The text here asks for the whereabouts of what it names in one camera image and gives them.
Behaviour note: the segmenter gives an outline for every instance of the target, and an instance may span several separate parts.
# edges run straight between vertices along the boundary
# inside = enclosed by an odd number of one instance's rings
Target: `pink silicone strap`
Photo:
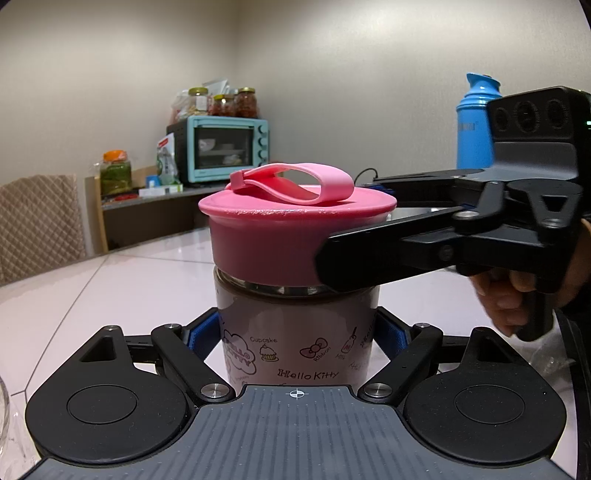
[[[312,175],[320,183],[320,193],[312,193],[291,180],[276,176],[287,170],[297,170]],[[271,163],[252,170],[230,173],[230,183],[226,186],[226,190],[237,191],[247,187],[258,187],[277,199],[294,205],[318,205],[348,199],[355,185],[347,173],[330,165]]]

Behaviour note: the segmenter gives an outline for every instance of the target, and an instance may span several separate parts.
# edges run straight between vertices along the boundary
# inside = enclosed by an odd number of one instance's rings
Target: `pickle jar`
[[[111,150],[100,165],[100,193],[115,195],[132,190],[131,163],[125,150]]]
[[[236,116],[244,118],[258,118],[256,105],[256,91],[254,88],[244,87],[236,95]]]
[[[236,116],[236,103],[234,95],[227,93],[222,99],[222,116]]]
[[[223,95],[221,94],[213,96],[212,110],[210,115],[222,116],[222,100]]]
[[[193,87],[189,89],[190,103],[188,108],[188,116],[191,115],[207,115],[207,94],[208,89],[205,87]]]

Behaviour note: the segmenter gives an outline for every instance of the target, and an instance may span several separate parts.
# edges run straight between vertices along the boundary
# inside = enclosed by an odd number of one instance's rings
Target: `shelf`
[[[244,150],[207,150],[205,152],[200,151],[200,157],[227,157],[228,155],[238,155],[244,152]]]
[[[116,210],[118,208],[131,207],[133,205],[142,205],[144,203],[160,202],[162,200],[171,200],[181,197],[196,197],[200,195],[210,195],[212,193],[221,192],[226,187],[227,182],[215,183],[211,186],[199,188],[185,188],[179,193],[170,193],[168,195],[161,195],[158,197],[138,197],[136,199],[121,200],[120,202],[108,202],[101,205],[103,211]]]

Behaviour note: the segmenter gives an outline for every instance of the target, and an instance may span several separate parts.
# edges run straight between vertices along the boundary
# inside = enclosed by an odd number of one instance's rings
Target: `light blue toaster oven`
[[[230,173],[269,162],[266,120],[190,116],[174,125],[175,161],[183,184],[227,180]]]

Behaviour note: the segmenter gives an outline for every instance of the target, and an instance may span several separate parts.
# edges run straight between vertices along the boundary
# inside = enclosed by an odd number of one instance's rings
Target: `white table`
[[[0,377],[14,411],[22,415],[33,392],[102,326],[114,323],[126,335],[143,335],[164,323],[186,325],[214,306],[212,271],[209,231],[198,230],[0,288]],[[448,271],[384,285],[380,304],[409,325],[431,323],[447,335],[467,336],[475,326],[491,326],[468,280]],[[537,347],[510,343],[526,359]],[[387,362],[374,347],[370,375]],[[559,345],[548,354],[564,356],[564,351]],[[207,363],[225,375],[219,345]],[[552,386],[568,411],[553,459],[574,476],[576,414],[568,369],[553,377]]]

